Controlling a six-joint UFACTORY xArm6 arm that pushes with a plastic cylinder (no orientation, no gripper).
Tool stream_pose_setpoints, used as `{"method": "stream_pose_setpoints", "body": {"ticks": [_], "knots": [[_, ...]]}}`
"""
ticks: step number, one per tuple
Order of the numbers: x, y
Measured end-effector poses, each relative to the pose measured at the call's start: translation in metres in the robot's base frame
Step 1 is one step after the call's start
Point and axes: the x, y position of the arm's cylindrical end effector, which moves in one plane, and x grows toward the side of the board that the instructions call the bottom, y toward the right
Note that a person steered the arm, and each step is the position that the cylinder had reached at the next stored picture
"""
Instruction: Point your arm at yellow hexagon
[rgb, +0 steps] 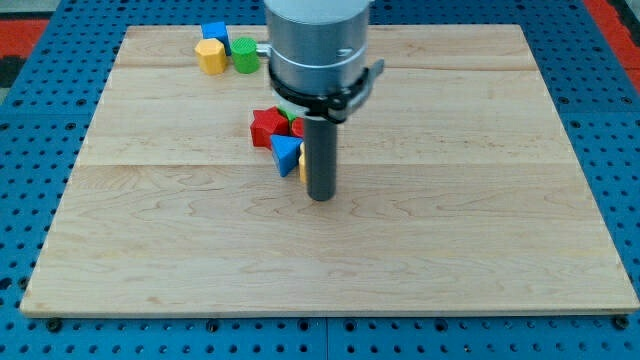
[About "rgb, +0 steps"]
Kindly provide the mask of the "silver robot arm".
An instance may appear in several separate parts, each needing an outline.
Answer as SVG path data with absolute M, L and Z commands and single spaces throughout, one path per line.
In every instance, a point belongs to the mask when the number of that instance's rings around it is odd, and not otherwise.
M 364 72 L 369 0 L 265 0 L 271 77 L 307 95 L 329 95 Z

